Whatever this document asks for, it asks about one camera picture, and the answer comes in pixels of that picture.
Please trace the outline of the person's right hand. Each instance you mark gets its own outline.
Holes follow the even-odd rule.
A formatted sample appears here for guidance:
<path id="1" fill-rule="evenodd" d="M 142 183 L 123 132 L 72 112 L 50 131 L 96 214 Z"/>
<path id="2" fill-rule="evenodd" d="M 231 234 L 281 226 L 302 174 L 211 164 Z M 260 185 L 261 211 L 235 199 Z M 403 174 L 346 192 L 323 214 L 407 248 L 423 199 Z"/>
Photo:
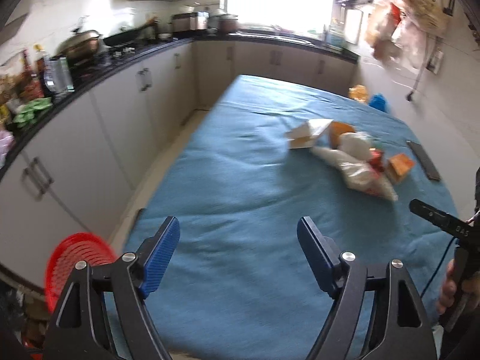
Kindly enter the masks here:
<path id="1" fill-rule="evenodd" d="M 443 314 L 453 305 L 455 300 L 457 286 L 453 280 L 454 267 L 455 260 L 452 259 L 447 265 L 446 276 L 442 282 L 439 299 L 437 300 L 436 308 L 439 314 Z M 465 306 L 465 312 L 471 312 L 477 309 L 479 307 L 480 296 L 479 273 L 462 283 L 462 291 L 470 295 L 469 301 Z"/>

